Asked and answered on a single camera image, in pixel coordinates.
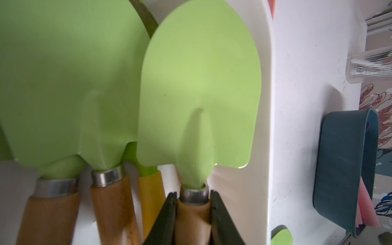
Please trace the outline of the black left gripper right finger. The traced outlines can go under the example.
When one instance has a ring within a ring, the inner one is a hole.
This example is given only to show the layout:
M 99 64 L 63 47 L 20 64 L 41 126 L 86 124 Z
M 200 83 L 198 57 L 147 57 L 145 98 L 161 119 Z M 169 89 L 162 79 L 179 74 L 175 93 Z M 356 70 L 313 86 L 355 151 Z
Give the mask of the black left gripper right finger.
M 211 201 L 211 238 L 210 245 L 244 245 L 220 194 L 212 190 Z

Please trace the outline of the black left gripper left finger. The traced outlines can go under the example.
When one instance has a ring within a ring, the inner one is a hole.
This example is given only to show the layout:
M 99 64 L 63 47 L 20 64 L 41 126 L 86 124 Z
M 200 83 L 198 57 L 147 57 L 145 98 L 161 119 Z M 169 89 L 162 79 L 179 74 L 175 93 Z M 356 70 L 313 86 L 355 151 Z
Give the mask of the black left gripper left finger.
M 143 245 L 174 245 L 177 193 L 169 193 Z

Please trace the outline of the green shovel yellow handle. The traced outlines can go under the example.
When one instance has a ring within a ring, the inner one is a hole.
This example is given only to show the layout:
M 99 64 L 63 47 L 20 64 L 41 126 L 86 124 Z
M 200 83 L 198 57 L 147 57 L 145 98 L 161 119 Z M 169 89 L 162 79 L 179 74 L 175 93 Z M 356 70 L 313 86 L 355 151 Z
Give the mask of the green shovel yellow handle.
M 138 186 L 143 220 L 143 236 L 146 239 L 161 211 L 166 195 L 160 170 L 156 166 L 146 167 L 141 165 L 136 153 L 137 142 L 127 143 L 121 159 L 133 163 L 139 170 Z

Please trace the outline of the white storage tray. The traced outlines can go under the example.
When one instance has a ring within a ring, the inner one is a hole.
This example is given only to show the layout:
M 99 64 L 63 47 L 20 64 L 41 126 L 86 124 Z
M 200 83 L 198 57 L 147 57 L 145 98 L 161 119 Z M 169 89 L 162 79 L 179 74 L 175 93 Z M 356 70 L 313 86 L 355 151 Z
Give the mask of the white storage tray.
M 242 169 L 217 166 L 208 182 L 217 190 L 248 245 L 271 241 L 274 162 L 276 46 L 267 1 L 229 1 L 249 28 L 259 52 L 262 86 L 250 163 Z M 37 173 L 14 161 L 1 162 L 1 244 L 16 242 L 23 210 Z

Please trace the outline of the green shovel wooden handle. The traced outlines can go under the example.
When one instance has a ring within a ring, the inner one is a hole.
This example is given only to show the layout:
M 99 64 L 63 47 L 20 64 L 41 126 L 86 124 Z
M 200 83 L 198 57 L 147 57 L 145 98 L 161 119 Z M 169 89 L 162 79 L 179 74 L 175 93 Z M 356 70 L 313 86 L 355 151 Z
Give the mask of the green shovel wooden handle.
M 118 167 L 149 40 L 130 1 L 1 1 L 1 160 Z
M 37 167 L 40 177 L 28 198 L 16 244 L 70 245 L 80 206 L 79 175 L 87 163 L 72 155 Z
M 251 158 L 261 67 L 246 24 L 225 1 L 187 1 L 158 26 L 141 72 L 137 159 L 181 178 L 174 240 L 206 245 L 207 178 Z
M 293 245 L 293 237 L 288 229 L 274 230 L 271 245 Z

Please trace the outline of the purple shovel pink handle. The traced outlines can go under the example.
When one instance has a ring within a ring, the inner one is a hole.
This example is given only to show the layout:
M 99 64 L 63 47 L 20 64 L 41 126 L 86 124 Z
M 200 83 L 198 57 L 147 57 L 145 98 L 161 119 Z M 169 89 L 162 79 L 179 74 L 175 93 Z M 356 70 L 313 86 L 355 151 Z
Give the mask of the purple shovel pink handle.
M 360 225 L 380 227 L 380 222 L 376 215 L 372 199 L 362 178 L 360 178 L 359 183 L 355 227 L 358 228 Z

